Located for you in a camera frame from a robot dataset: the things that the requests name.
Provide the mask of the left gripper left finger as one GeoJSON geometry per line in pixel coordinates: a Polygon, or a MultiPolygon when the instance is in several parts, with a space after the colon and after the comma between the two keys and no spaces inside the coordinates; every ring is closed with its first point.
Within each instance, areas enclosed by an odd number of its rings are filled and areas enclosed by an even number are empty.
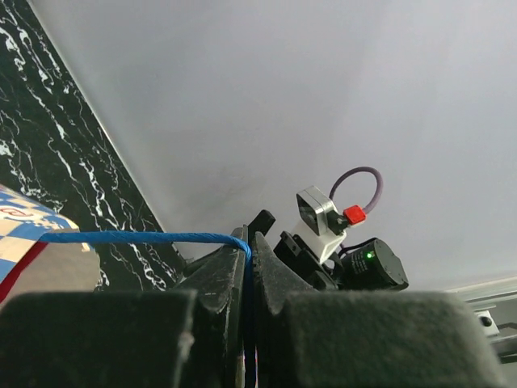
{"type": "Polygon", "coordinates": [[[246,387],[249,232],[51,233],[72,243],[212,243],[168,291],[26,292],[1,310],[4,387],[246,387]]]}

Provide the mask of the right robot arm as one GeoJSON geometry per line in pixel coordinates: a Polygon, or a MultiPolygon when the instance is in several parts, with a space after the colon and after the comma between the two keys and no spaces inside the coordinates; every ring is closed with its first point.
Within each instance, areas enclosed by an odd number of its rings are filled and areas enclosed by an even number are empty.
{"type": "Polygon", "coordinates": [[[398,291],[409,286],[401,260],[386,242],[370,238],[352,247],[338,247],[347,229],[366,219],[359,206],[339,213],[333,205],[327,209],[300,205],[299,211],[301,221],[295,230],[282,232],[274,247],[263,239],[275,222],[270,212],[261,211],[247,226],[252,256],[246,260],[246,289],[398,291]]]}

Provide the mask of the blue checkered paper bag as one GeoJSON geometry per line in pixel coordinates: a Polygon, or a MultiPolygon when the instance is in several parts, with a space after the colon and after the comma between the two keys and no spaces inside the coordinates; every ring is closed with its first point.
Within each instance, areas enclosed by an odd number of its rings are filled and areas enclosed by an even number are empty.
{"type": "MultiPolygon", "coordinates": [[[[96,292],[99,244],[72,243],[41,247],[40,237],[82,232],[70,219],[2,188],[1,310],[13,295],[26,292],[96,292]]],[[[256,384],[256,358],[249,324],[249,384],[256,384]]]]}

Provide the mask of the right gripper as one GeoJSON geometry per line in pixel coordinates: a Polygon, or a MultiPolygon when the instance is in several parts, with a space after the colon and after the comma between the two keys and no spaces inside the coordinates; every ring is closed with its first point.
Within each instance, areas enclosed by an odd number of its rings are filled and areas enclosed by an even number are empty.
{"type": "MultiPolygon", "coordinates": [[[[266,209],[261,210],[249,223],[248,238],[257,233],[266,236],[275,224],[275,217],[266,209]]],[[[298,234],[283,231],[274,248],[275,255],[301,279],[315,289],[341,289],[330,273],[319,263],[317,256],[298,234]]]]}

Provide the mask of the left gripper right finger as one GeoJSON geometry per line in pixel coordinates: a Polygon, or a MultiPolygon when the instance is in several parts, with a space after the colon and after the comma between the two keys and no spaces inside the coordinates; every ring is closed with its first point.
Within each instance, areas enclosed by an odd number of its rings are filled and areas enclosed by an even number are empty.
{"type": "Polygon", "coordinates": [[[252,242],[261,387],[504,387],[469,306],[449,293],[313,289],[252,242]]]}

